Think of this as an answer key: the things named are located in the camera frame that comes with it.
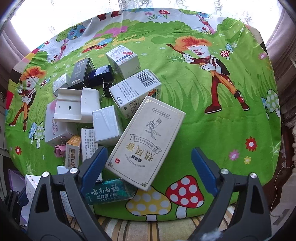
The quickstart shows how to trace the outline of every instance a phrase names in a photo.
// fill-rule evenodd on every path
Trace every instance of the cartoon tablecloth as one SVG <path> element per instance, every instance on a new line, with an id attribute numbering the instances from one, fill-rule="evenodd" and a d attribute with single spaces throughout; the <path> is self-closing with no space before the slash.
<path id="1" fill-rule="evenodd" d="M 281 129 L 267 54 L 239 20 L 156 8 L 95 16 L 41 44 L 14 67 L 6 136 L 11 158 L 23 174 L 56 174 L 57 165 L 63 164 L 44 142 L 45 128 L 52 128 L 45 126 L 45 111 L 55 98 L 53 82 L 64 73 L 71 75 L 75 63 L 86 57 L 95 67 L 108 64 L 105 53 L 118 45 L 138 54 L 141 69 L 160 79 L 161 100 L 186 117 L 149 191 L 138 190 L 130 201 L 95 205 L 97 214 L 163 221 L 205 213 L 213 197 L 191 162 L 196 146 L 232 173 L 255 172 L 262 184 L 272 178 Z M 118 74 L 115 78 L 116 83 L 122 80 Z M 101 100 L 101 107 L 113 104 L 111 98 Z M 129 122 L 121 121 L 124 127 Z M 105 170 L 103 178 L 115 176 Z M 109 195 L 108 190 L 98 194 Z"/>

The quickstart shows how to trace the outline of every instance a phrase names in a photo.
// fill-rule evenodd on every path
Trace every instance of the orange hair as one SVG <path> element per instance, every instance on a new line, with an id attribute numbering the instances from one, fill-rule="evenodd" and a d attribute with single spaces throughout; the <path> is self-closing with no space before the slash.
<path id="1" fill-rule="evenodd" d="M 45 76 L 45 70 L 42 70 L 39 66 L 32 66 L 27 68 L 21 75 L 20 80 L 24 81 L 27 78 L 37 77 L 43 78 Z"/>
<path id="2" fill-rule="evenodd" d="M 176 39 L 175 49 L 178 51 L 184 51 L 188 47 L 193 45 L 207 45 L 211 46 L 212 43 L 207 41 L 206 39 L 198 39 L 193 36 L 183 36 Z"/>

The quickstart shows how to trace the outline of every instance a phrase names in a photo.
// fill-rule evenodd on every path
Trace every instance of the cartoon boy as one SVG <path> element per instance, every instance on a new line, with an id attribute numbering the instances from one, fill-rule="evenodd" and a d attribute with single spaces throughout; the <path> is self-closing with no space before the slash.
<path id="1" fill-rule="evenodd" d="M 174 50 L 182 54 L 185 62 L 190 64 L 199 64 L 200 68 L 211 72 L 212 76 L 212 104 L 205 109 L 205 114 L 211 114 L 222 110 L 222 107 L 218 100 L 217 87 L 219 83 L 225 85 L 233 96 L 239 101 L 242 109 L 247 111 L 249 106 L 246 104 L 244 98 L 242 97 L 240 91 L 235 88 L 232 81 L 229 78 L 229 71 L 226 66 L 215 56 L 211 55 L 208 47 L 212 44 L 206 39 L 198 39 L 193 36 L 184 36 L 176 39 L 176 44 L 167 44 Z M 190 50 L 199 56 L 199 58 L 194 58 L 190 54 L 184 53 L 184 50 Z"/>
<path id="2" fill-rule="evenodd" d="M 32 66 L 26 69 L 24 73 L 22 73 L 20 80 L 26 81 L 26 90 L 24 90 L 24 85 L 21 84 L 18 90 L 18 94 L 22 96 L 22 106 L 18 113 L 15 116 L 13 122 L 9 123 L 10 126 L 15 126 L 15 123 L 20 115 L 20 113 L 24 112 L 24 127 L 23 131 L 27 129 L 27 120 L 29 108 L 33 104 L 34 98 L 36 96 L 35 86 L 40 78 L 45 76 L 46 72 L 41 70 L 38 66 Z"/>

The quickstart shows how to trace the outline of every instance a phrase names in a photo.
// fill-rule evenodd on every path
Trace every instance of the cartoon face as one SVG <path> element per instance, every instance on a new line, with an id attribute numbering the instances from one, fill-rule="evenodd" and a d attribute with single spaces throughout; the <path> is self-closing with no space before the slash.
<path id="1" fill-rule="evenodd" d="M 192 45 L 188 47 L 191 52 L 195 53 L 198 56 L 210 56 L 210 52 L 207 45 Z"/>
<path id="2" fill-rule="evenodd" d="M 32 89 L 35 88 L 39 78 L 37 77 L 30 77 L 26 79 L 26 88 L 27 90 L 31 91 Z"/>

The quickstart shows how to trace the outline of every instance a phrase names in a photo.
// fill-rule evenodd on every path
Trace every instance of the metal screw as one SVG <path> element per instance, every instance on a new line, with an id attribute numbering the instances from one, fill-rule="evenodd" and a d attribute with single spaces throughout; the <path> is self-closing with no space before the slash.
<path id="1" fill-rule="evenodd" d="M 224 175 L 226 175 L 226 174 L 229 173 L 229 171 L 228 171 L 228 169 L 226 169 L 226 168 L 222 168 L 222 169 L 221 169 L 221 173 L 224 174 Z"/>
<path id="2" fill-rule="evenodd" d="M 42 177 L 48 177 L 48 175 L 49 175 L 49 172 L 44 172 L 44 173 L 42 173 Z"/>
<path id="3" fill-rule="evenodd" d="M 78 169 L 76 167 L 70 169 L 70 173 L 74 174 L 76 172 L 78 172 Z"/>
<path id="4" fill-rule="evenodd" d="M 254 172 L 251 172 L 251 173 L 250 173 L 250 177 L 253 178 L 253 179 L 255 179 L 255 178 L 257 178 L 257 174 L 254 173 Z"/>

